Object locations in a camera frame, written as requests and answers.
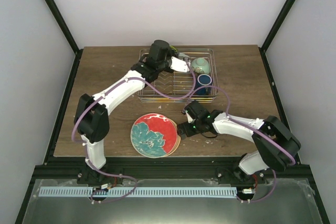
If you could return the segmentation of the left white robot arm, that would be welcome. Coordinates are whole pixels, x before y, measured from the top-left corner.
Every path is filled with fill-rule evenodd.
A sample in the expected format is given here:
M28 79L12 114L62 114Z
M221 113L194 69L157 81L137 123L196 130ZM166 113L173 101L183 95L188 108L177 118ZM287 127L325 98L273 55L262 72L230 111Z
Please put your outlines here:
M172 71L173 57L178 53L168 42L155 40L146 56L142 56L116 83L90 96L83 94L78 102L71 138L79 133L86 148L85 161L91 168L89 178L102 184L107 178L103 140L110 130L109 115L129 96L156 80L159 73Z

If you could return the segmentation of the pale green ceramic bowl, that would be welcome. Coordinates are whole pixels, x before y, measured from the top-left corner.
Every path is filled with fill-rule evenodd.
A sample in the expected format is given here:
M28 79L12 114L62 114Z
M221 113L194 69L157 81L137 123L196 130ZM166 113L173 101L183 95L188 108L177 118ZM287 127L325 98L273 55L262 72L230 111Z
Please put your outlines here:
M191 67L197 75L210 74L211 67L205 58L195 58L191 62Z

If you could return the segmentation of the dark blue mug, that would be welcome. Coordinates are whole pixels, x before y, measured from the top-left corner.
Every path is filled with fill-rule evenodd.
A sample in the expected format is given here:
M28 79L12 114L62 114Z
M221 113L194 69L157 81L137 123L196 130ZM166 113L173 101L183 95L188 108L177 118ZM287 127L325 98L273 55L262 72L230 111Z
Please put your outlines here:
M200 74L197 77L195 89L198 89L200 87L202 88L197 90L195 94L196 95L209 95L211 92L211 87L208 87L208 86L211 86L212 83L213 83L213 79L210 75Z

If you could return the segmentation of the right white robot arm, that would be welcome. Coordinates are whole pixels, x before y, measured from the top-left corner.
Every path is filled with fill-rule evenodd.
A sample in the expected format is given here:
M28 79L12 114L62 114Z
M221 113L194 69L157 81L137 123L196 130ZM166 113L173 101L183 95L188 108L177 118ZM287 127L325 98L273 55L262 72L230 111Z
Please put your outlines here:
M209 112L198 101L188 104L183 113L187 121L177 125L181 138L205 133L212 133L212 137L216 138L226 134L255 144L257 150L244 154L231 171L238 183L248 182L256 172L269 168L283 172L296 163L295 156L301 149L301 143L275 116L247 119L221 110Z

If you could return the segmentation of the red rimmed plate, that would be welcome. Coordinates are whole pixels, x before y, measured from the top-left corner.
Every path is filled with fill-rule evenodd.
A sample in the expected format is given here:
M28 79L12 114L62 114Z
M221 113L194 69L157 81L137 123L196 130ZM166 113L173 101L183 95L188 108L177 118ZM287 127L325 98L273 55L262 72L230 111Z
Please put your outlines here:
M167 157L181 142L175 122L157 113L139 117L132 125L130 139L134 149L148 158Z

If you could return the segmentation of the wire dish rack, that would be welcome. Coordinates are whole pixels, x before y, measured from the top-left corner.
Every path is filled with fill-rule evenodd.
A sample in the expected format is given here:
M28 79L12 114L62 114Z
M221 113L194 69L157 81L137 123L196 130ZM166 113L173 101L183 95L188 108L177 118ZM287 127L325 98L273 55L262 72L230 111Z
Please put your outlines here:
M209 76L212 78L212 85L217 86L217 71L215 64L214 51L210 48L181 48L178 47L179 58L183 59L185 55L189 57L189 61L198 58L203 58L209 63ZM189 72L161 72L158 78L152 82L152 85L164 93L172 97L167 99L150 87L145 87L143 90L137 92L138 98L142 102L185 102L187 99L177 100L177 97L188 94L193 86L193 77Z

